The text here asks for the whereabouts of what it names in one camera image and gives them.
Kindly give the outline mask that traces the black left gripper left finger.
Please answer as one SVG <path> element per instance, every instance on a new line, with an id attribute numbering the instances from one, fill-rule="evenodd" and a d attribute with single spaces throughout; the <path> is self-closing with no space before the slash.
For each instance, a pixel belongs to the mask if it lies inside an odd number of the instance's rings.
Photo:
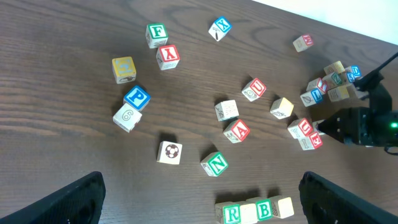
<path id="1" fill-rule="evenodd" d="M 1 218 L 1 224 L 98 224 L 105 196 L 102 173 L 94 171 Z"/>

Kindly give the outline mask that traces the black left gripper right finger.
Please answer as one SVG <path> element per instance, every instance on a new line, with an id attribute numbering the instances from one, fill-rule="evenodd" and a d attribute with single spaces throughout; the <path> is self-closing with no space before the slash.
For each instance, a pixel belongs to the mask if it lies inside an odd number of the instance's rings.
<path id="1" fill-rule="evenodd" d="M 397 224 L 396 215 L 314 172 L 304 173 L 298 189 L 303 213 L 309 223 Z"/>

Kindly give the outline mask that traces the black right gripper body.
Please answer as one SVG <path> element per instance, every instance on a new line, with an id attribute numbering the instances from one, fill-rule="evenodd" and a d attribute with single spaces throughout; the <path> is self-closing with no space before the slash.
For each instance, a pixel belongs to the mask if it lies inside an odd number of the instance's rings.
<path id="1" fill-rule="evenodd" d="M 397 111 L 392 97 L 381 84 L 384 77 L 371 72 L 354 82 L 369 93 L 368 107 L 343 108 L 318 125 L 318 130 L 343 144 L 397 146 Z"/>

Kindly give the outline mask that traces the green B block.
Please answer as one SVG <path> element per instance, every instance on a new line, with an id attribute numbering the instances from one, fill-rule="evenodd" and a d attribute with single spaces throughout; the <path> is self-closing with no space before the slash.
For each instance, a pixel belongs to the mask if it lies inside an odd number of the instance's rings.
<path id="1" fill-rule="evenodd" d="M 257 220 L 259 222 L 269 220 L 273 217 L 271 200 L 265 197 L 254 197 L 246 200 L 256 207 Z"/>

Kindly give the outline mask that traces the green R block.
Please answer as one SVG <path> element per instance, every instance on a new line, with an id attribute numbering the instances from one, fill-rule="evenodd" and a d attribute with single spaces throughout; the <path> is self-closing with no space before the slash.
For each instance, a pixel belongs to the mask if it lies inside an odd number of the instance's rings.
<path id="1" fill-rule="evenodd" d="M 217 224 L 241 223 L 240 204 L 234 202 L 216 203 L 215 217 Z"/>

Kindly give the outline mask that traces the blue T block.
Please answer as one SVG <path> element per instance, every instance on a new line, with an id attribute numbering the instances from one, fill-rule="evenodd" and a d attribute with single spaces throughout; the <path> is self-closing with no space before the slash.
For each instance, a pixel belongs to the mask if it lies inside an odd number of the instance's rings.
<path id="1" fill-rule="evenodd" d="M 313 130 L 316 131 L 320 136 L 325 134 L 325 133 L 323 133 L 322 131 L 320 131 L 320 130 L 318 129 L 318 125 L 319 125 L 320 123 L 322 123 L 322 122 L 324 122 L 324 119 L 318 120 L 318 121 L 314 121 L 314 122 L 312 123 Z"/>

